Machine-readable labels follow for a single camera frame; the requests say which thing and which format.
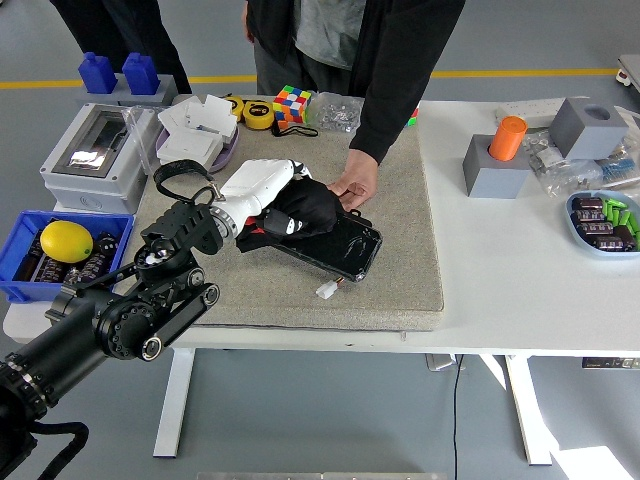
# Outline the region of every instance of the gray block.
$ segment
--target gray block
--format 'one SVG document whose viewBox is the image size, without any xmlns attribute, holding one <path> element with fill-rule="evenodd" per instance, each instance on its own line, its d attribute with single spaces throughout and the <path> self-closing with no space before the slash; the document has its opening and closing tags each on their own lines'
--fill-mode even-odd
<svg viewBox="0 0 640 480">
<path fill-rule="evenodd" d="M 474 135 L 462 162 L 467 193 L 472 198 L 516 198 L 527 175 L 529 157 L 522 147 L 513 160 L 501 162 L 489 155 L 493 135 Z"/>
<path fill-rule="evenodd" d="M 567 160 L 607 158 L 629 126 L 613 105 L 590 98 L 567 98 L 551 122 L 549 135 Z"/>
<path fill-rule="evenodd" d="M 98 103 L 101 105 L 118 105 L 121 107 L 133 107 L 135 105 L 146 105 L 152 107 L 170 106 L 173 99 L 178 95 L 176 82 L 172 75 L 158 75 L 160 85 L 155 95 L 132 95 L 129 84 L 124 74 L 116 73 L 118 83 L 109 94 L 87 93 L 82 87 L 82 93 L 76 97 L 78 105 L 86 103 Z"/>
</svg>

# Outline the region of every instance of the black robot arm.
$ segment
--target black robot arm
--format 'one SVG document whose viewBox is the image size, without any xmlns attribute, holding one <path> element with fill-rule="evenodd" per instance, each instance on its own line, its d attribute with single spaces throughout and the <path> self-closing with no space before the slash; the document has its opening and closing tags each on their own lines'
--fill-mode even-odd
<svg viewBox="0 0 640 480">
<path fill-rule="evenodd" d="M 41 478 L 54 478 L 84 446 L 79 423 L 42 425 L 49 408 L 109 357 L 151 361 L 218 300 L 191 249 L 223 240 L 208 204 L 177 202 L 142 232 L 134 261 L 89 284 L 63 285 L 45 314 L 52 327 L 0 362 L 0 479 L 20 465 L 35 434 L 72 433 Z M 107 287 L 135 276 L 124 295 Z"/>
</svg>

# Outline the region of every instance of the blue bottle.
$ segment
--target blue bottle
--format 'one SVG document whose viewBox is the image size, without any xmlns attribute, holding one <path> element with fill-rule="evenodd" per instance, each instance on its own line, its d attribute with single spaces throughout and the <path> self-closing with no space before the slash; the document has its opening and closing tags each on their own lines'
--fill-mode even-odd
<svg viewBox="0 0 640 480">
<path fill-rule="evenodd" d="M 155 95 L 160 79 L 151 57 L 130 53 L 122 66 L 132 95 Z"/>
<path fill-rule="evenodd" d="M 97 56 L 93 52 L 84 54 L 84 60 L 78 67 L 78 72 L 87 88 L 87 93 L 109 94 L 118 83 L 109 59 Z"/>
</svg>

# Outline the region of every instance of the gray floor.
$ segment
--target gray floor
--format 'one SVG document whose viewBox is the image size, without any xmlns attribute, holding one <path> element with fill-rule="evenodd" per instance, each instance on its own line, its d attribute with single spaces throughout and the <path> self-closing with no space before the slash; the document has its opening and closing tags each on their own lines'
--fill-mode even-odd
<svg viewBox="0 0 640 480">
<path fill-rule="evenodd" d="M 254 73 L 240 31 L 242 2 L 160 4 L 190 76 Z M 640 53 L 638 21 L 636 0 L 469 0 L 437 70 L 615 69 L 618 55 Z M 80 60 L 49 2 L 5 0 L 0 82 L 75 79 Z M 250 94 L 254 85 L 198 84 L 194 90 Z M 608 75 L 434 79 L 425 92 L 427 99 L 476 101 L 571 95 L 640 111 L 640 95 Z M 75 115 L 73 98 L 72 89 L 0 89 L 0 238 L 20 211 L 53 207 L 38 168 Z M 7 308 L 2 302 L 0 316 Z M 16 348 L 0 334 L 0 352 Z M 151 453 L 170 363 L 170 353 L 151 365 L 107 362 L 63 398 L 45 420 L 84 421 L 91 436 L 59 478 L 194 479 L 199 471 L 442 472 L 453 478 L 455 372 L 429 372 L 422 355 L 200 351 L 179 457 L 161 460 Z M 465 364 L 459 478 L 587 478 L 569 476 L 558 462 L 529 467 L 508 390 L 478 357 L 466 357 Z M 606 446 L 640 478 L 638 372 L 585 371 L 578 358 L 534 358 L 531 368 L 560 448 Z M 66 440 L 42 439 L 10 478 L 35 478 Z"/>
</svg>

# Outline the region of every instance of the smartphone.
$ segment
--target smartphone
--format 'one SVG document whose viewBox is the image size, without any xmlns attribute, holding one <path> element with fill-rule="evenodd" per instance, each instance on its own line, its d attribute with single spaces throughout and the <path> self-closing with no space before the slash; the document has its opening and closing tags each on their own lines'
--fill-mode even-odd
<svg viewBox="0 0 640 480">
<path fill-rule="evenodd" d="M 352 213 L 339 213 L 329 233 L 285 240 L 275 248 L 352 282 L 364 279 L 380 246 L 382 235 L 371 222 Z"/>
</svg>

